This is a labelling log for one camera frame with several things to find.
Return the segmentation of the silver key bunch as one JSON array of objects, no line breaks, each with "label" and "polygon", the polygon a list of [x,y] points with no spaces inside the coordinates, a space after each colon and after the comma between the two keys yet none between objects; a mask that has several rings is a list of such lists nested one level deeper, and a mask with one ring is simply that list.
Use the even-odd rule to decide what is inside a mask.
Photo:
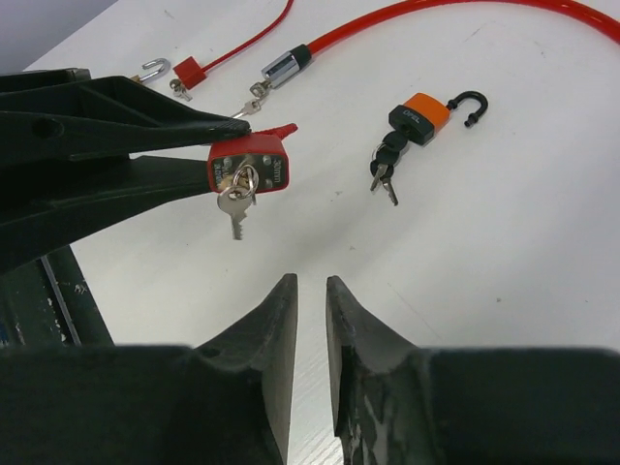
[{"label": "silver key bunch", "polygon": [[255,202],[258,187],[257,170],[252,165],[245,164],[235,171],[229,184],[218,195],[217,205],[231,219],[234,240],[243,238],[242,222],[246,218],[246,211]]}]

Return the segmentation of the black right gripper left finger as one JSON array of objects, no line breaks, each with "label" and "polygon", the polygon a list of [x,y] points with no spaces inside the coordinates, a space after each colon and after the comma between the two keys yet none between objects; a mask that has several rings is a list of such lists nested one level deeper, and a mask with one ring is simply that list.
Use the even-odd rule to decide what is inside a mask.
[{"label": "black right gripper left finger", "polygon": [[186,346],[5,348],[5,464],[283,464],[298,283]]}]

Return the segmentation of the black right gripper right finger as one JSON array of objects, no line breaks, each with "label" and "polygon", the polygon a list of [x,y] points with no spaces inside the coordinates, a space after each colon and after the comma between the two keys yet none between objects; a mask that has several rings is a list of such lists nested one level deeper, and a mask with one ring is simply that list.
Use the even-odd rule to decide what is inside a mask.
[{"label": "black right gripper right finger", "polygon": [[615,464],[619,355],[422,348],[336,276],[325,316],[334,433],[348,464]]}]

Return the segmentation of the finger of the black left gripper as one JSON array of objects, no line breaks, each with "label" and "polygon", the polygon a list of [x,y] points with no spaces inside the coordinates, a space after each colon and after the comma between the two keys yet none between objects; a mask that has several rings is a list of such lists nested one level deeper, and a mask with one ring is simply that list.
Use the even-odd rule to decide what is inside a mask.
[{"label": "finger of the black left gripper", "polygon": [[159,205],[210,191],[205,161],[47,160],[1,170],[1,272]]},{"label": "finger of the black left gripper", "polygon": [[4,163],[205,145],[250,131],[244,120],[195,110],[127,77],[80,68],[1,77]]}]

